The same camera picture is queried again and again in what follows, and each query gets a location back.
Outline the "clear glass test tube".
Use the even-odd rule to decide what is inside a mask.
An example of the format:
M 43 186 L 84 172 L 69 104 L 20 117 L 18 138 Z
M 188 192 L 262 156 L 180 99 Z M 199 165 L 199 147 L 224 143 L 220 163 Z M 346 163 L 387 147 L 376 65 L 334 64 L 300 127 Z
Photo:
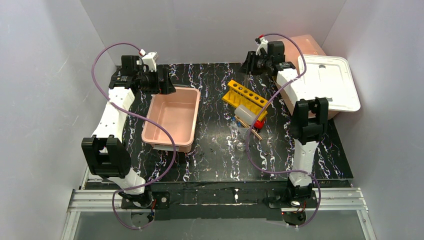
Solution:
M 248 72 L 247 72 L 247 73 L 245 73 L 245 75 L 244 75 L 244 80 L 243 80 L 243 86 L 244 86 L 245 88 L 247 88 L 247 87 L 249 86 L 249 78 L 250 78 L 249 73 L 248 73 Z

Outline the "white plastic bottle red cap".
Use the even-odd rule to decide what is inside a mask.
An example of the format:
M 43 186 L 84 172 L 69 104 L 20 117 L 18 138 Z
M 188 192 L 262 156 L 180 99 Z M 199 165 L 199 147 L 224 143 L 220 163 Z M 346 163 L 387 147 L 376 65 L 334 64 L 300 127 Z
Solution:
M 253 127 L 258 130 L 261 130 L 264 127 L 264 122 L 259 120 L 254 121 L 257 115 L 242 104 L 235 109 L 234 114 L 249 126 L 253 125 Z

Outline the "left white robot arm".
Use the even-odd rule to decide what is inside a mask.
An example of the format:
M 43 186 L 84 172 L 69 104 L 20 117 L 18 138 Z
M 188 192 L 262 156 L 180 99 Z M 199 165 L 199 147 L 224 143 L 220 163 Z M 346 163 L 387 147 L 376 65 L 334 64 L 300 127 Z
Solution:
M 144 194 L 146 180 L 132 169 L 131 156 L 123 144 L 127 112 L 139 92 L 150 95 L 176 92 L 167 70 L 163 70 L 163 80 L 159 79 L 156 59 L 156 52 L 121 57 L 121 66 L 110 78 L 108 102 L 100 122 L 92 136 L 81 142 L 90 173 L 114 182 L 130 196 Z

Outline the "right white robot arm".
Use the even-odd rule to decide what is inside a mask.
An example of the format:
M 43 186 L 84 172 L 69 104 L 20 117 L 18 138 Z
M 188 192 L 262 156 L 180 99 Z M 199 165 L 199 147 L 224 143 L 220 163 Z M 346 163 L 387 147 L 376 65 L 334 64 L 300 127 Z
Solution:
M 300 80 L 295 65 L 286 60 L 285 45 L 282 41 L 267 41 L 256 38 L 258 48 L 249 51 L 240 68 L 245 74 L 261 75 L 282 80 L 279 91 Z M 297 98 L 294 103 L 289 133 L 294 139 L 292 170 L 288 173 L 286 189 L 271 191 L 266 197 L 269 203 L 293 202 L 310 199 L 313 196 L 314 179 L 311 176 L 315 152 L 328 127 L 329 102 L 324 97 Z

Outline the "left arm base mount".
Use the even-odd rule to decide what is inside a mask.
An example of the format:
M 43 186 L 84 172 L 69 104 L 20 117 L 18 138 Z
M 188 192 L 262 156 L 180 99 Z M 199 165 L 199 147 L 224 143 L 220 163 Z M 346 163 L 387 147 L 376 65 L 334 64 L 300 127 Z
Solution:
M 157 210 L 167 210 L 170 207 L 171 194 L 167 191 L 149 191 L 139 195 L 118 193 L 122 197 L 120 208 L 123 210 L 141 210 L 131 213 L 130 218 L 135 215 L 146 214 L 147 223 L 143 226 L 138 223 L 131 223 L 132 229 L 143 230 L 156 220 Z

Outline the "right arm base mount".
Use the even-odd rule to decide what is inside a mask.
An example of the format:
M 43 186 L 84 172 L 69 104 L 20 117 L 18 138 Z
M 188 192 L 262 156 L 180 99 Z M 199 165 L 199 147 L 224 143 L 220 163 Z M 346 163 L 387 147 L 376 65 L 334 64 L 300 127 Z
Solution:
M 293 197 L 284 191 L 270 190 L 266 193 L 263 202 L 270 209 L 281 209 L 282 220 L 286 225 L 300 227 L 308 222 L 306 211 L 314 212 L 319 198 L 314 190 L 307 197 Z

